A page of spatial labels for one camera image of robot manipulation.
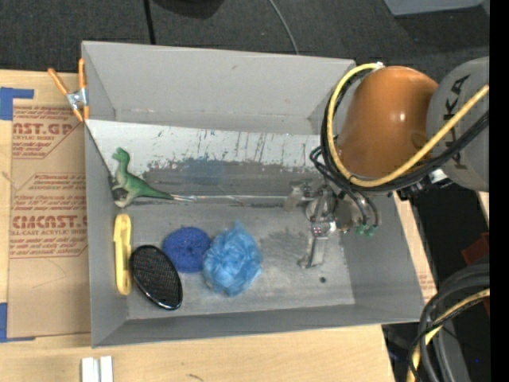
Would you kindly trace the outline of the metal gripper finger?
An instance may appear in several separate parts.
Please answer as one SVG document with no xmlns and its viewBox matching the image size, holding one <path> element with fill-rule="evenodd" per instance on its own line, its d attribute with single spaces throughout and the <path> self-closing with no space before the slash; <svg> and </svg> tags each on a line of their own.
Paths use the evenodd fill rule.
<svg viewBox="0 0 509 382">
<path fill-rule="evenodd" d="M 306 236 L 305 254 L 298 260 L 301 268 L 317 267 L 324 263 L 331 226 L 329 223 L 313 223 Z"/>
<path fill-rule="evenodd" d="M 313 187 L 308 183 L 293 185 L 290 195 L 284 200 L 283 209 L 291 211 L 299 205 L 307 205 L 314 200 Z"/>
</svg>

